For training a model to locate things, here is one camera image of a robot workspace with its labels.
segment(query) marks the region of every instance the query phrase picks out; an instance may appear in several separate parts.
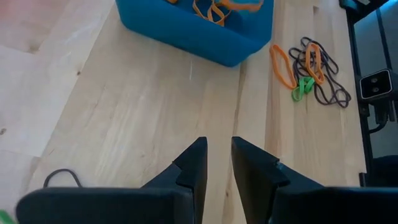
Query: wooden table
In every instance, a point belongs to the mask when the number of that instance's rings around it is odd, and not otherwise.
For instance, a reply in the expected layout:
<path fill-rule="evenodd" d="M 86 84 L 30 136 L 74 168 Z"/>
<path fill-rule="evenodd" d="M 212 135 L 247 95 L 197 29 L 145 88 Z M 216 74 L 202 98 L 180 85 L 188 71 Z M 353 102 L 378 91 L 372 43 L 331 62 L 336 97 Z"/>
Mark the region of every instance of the wooden table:
<path fill-rule="evenodd" d="M 300 103 L 272 72 L 269 46 L 321 42 L 340 66 L 349 108 Z M 278 0 L 271 43 L 226 68 L 127 30 L 111 9 L 32 170 L 29 190 L 71 168 L 84 186 L 140 187 L 197 137 L 208 138 L 203 223 L 245 223 L 230 163 L 241 136 L 325 185 L 359 185 L 365 171 L 345 11 L 338 1 Z M 51 185 L 74 185 L 67 174 Z"/>

